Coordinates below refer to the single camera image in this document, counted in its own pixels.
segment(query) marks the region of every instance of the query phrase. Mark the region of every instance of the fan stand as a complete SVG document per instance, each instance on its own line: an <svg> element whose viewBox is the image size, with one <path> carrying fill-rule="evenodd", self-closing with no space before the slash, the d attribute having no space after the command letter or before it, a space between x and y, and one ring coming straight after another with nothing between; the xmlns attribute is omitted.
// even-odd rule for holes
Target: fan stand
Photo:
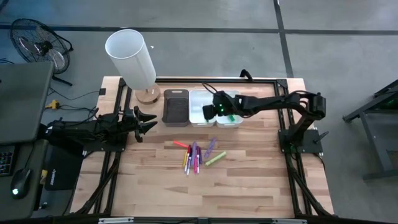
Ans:
<svg viewBox="0 0 398 224"><path fill-rule="evenodd" d="M57 81L57 82L66 84L66 85L68 85L68 86L73 86L72 83L67 82L67 81L65 81L65 80L63 80L63 79L61 79L61 78L58 78L58 77L56 77L55 75L52 75L52 79L53 79L54 81Z"/></svg>

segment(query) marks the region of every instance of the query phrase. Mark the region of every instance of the wooden tabletop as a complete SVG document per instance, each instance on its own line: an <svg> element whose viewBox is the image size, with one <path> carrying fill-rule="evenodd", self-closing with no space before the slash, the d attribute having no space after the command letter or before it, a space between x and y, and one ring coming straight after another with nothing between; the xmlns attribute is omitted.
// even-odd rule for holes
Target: wooden tabletop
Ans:
<svg viewBox="0 0 398 224"><path fill-rule="evenodd" d="M112 113L120 77L104 77L106 94L98 99L98 114ZM301 78L287 79L289 91L305 90ZM217 90L238 90L242 95L274 96L268 84L212 84ZM160 83L166 89L203 89L200 83ZM130 108L156 114L159 123L137 143L131 134L122 153L112 216L131 217L285 217L294 216L284 155L280 152L277 111L261 111L238 128L168 128L162 122L163 95L152 105L140 104L134 96ZM300 115L294 113L298 121ZM172 144L196 141L207 149L217 138L210 157L227 156L200 174L187 177L182 169L184 148ZM103 152L83 161L71 211L83 206L98 186ZM319 159L303 154L308 188L326 210L333 213L325 172ZM302 210L301 191L297 191ZM106 203L104 194L103 206Z"/></svg>

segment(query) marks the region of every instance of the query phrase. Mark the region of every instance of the lamp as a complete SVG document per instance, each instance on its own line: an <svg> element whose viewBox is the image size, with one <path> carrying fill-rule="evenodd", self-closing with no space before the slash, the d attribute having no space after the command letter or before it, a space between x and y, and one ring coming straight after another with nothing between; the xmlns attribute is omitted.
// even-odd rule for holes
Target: lamp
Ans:
<svg viewBox="0 0 398 224"><path fill-rule="evenodd" d="M143 36L136 30L113 33L105 43L105 51L126 85L136 92L138 101L151 104L160 96L155 83L156 72Z"/></svg>

